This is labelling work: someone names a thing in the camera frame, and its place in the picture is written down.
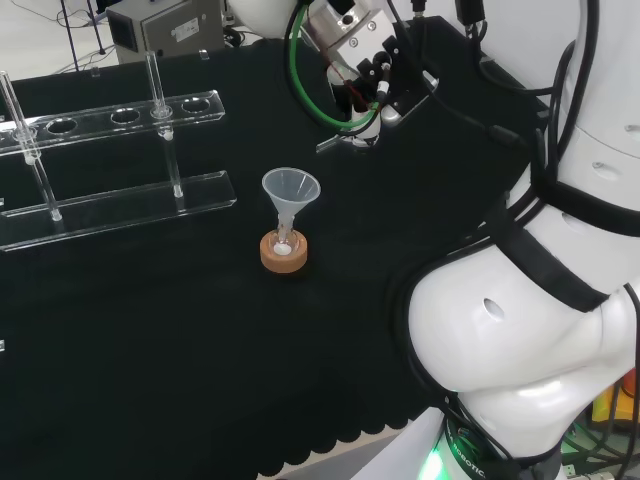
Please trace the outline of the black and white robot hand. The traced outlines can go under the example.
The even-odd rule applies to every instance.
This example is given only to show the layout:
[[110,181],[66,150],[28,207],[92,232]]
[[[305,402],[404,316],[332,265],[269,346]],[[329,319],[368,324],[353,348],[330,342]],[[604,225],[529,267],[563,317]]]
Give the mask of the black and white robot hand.
[[349,143],[356,148],[368,148],[379,139],[382,127],[397,127],[425,102],[436,96],[439,79],[437,69],[425,57],[427,25],[424,17],[409,24],[395,25],[396,35],[383,44],[369,73],[362,72],[355,86],[372,87],[378,106],[373,115],[351,111],[363,119],[359,127],[339,132],[333,142]]

